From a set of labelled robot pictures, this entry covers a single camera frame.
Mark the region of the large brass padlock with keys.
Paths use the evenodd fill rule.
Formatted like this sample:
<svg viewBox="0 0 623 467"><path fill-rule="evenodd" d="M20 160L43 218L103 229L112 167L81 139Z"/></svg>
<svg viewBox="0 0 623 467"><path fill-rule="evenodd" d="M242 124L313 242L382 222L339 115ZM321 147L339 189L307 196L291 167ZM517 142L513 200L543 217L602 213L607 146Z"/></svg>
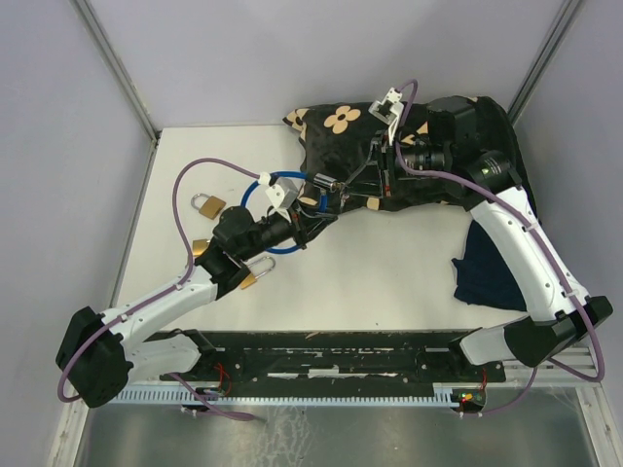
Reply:
<svg viewBox="0 0 623 467"><path fill-rule="evenodd" d="M272 256L266 255L246 264L249 275L241 282L240 289L244 290L258 282L260 278L275 269L276 261Z"/></svg>

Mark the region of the brass padlock with key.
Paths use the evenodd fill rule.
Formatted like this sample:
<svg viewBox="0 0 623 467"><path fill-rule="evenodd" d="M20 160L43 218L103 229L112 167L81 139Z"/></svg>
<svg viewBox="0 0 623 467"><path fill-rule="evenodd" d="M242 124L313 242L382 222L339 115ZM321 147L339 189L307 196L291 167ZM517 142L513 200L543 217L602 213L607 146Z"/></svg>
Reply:
<svg viewBox="0 0 623 467"><path fill-rule="evenodd" d="M200 215L209 220L215 220L226 206L225 200L204 193L193 195L190 203Z"/></svg>

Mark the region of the small brass padlock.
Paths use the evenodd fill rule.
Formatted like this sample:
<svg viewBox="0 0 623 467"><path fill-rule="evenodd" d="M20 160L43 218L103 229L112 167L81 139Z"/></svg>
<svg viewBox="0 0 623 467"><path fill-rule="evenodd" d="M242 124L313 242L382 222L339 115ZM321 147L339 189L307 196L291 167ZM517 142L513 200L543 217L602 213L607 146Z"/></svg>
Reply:
<svg viewBox="0 0 623 467"><path fill-rule="evenodd" d="M210 240L207 238L195 239L191 242L192 256L194 259L201 256L208 248Z"/></svg>

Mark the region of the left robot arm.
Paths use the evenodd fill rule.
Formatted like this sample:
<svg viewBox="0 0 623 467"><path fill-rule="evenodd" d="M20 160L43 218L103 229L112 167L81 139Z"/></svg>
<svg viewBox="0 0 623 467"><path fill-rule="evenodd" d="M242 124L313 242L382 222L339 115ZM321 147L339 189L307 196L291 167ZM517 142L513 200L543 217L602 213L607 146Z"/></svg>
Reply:
<svg viewBox="0 0 623 467"><path fill-rule="evenodd" d="M55 358L61 369L58 398L66 402L64 385L90 408L113 400L131 381L168 373L209 377L214 354L196 333L178 332L153 340L161 328L187 312L233 292L250 275L247 261L286 240L305 248L338 219L295 204L285 214L255 220L243 206L226 209L212 231L205 251L167 285L129 304L95 312L76 311Z"/></svg>

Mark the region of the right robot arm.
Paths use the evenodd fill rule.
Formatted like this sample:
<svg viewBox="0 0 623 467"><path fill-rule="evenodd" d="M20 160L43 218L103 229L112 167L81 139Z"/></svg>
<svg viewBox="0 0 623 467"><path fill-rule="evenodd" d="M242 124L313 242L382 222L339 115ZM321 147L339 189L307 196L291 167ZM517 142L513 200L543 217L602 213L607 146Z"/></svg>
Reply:
<svg viewBox="0 0 623 467"><path fill-rule="evenodd" d="M464 208L493 243L515 280L526 316L459 338L448 372L469 380L482 365L518 360L534 368L584 338L612 314L573 276L542 229L525 185L515 133L488 97L449 96L425 105L421 127L407 122L401 92L369 107L384 124L342 189L380 200L418 194Z"/></svg>

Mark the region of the black floral patterned blanket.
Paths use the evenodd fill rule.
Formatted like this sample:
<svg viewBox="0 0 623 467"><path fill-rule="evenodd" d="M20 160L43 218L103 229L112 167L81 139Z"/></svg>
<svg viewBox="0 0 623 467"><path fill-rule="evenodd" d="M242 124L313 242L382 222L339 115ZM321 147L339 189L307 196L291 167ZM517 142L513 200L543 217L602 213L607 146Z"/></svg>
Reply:
<svg viewBox="0 0 623 467"><path fill-rule="evenodd" d="M536 208L517 137L505 110L487 96L467 101L475 112L478 132L478 150L474 155L492 150L507 157L522 181L531 207ZM369 106L368 102L322 104L296 109L286 116L283 121L300 132L299 142L305 149L301 170L344 181L362 165L373 137L383 129L382 122L367 112ZM449 129L448 125L434 121L429 108L429 104L413 105L406 124L397 133L405 157L413 153L418 139L428 140L435 131ZM391 197L380 202L380 209L396 212L438 202L458 205L458 199L446 192L450 186L450 182L441 179L413 180L394 189Z"/></svg>

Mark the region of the dark blue cloth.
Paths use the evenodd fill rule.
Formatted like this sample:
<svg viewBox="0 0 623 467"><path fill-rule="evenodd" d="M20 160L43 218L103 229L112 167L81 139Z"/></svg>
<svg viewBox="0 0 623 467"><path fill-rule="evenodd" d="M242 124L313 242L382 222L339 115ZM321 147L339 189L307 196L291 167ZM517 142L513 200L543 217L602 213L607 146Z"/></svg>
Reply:
<svg viewBox="0 0 623 467"><path fill-rule="evenodd" d="M453 258L454 297L468 305L527 311L522 292L486 231L472 221L461 258Z"/></svg>

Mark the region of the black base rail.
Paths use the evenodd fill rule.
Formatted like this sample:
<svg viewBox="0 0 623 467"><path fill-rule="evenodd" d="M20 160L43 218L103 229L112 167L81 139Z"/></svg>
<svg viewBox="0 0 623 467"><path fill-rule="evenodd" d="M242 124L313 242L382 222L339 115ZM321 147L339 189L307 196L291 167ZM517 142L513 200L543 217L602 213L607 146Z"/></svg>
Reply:
<svg viewBox="0 0 623 467"><path fill-rule="evenodd" d="M233 395L429 392L437 382L503 382L500 362L469 364L458 332L207 332L188 381L229 382Z"/></svg>

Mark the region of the right aluminium frame post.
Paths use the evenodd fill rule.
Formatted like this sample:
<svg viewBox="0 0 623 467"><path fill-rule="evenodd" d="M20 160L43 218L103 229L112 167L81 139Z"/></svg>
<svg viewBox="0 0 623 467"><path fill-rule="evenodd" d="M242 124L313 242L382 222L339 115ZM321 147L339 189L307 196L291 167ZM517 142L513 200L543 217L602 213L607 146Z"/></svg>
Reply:
<svg viewBox="0 0 623 467"><path fill-rule="evenodd" d="M509 104L507 114L512 125L515 125L521 117L537 85L560 46L564 43L585 4L584 0L565 0L561 3L539 45L527 74Z"/></svg>

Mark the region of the aluminium frame post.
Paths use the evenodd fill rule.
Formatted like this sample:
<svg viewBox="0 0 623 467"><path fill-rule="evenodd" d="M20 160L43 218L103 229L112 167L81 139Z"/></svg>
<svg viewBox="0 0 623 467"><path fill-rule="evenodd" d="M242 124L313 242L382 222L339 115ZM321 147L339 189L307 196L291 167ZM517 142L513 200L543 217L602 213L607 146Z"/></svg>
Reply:
<svg viewBox="0 0 623 467"><path fill-rule="evenodd" d="M70 0L69 3L75 10L80 22L85 26L95 48L111 73L122 96L126 100L131 112L139 121L142 129L152 141L157 141L160 131L153 123L149 112L142 102L138 90L133 83L123 61L114 50L108 34L99 19L91 1Z"/></svg>
<svg viewBox="0 0 623 467"><path fill-rule="evenodd" d="M561 3L539 45L527 74L509 104L507 114L512 125L515 125L521 117L537 85L560 46L564 43L585 4L584 0L565 0Z"/></svg>

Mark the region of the left aluminium frame post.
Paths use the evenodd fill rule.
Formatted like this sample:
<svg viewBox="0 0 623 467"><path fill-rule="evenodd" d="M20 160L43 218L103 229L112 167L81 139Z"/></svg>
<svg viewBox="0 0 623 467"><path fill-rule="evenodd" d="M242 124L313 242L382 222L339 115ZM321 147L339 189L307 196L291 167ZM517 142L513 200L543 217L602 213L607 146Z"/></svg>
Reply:
<svg viewBox="0 0 623 467"><path fill-rule="evenodd" d="M80 22L85 26L95 48L111 73L122 96L126 100L131 112L139 121L142 129L152 141L157 141L160 131L153 123L149 112L142 102L138 90L133 83L123 61L114 50L108 34L99 19L91 1L70 0L69 3L75 10Z"/></svg>

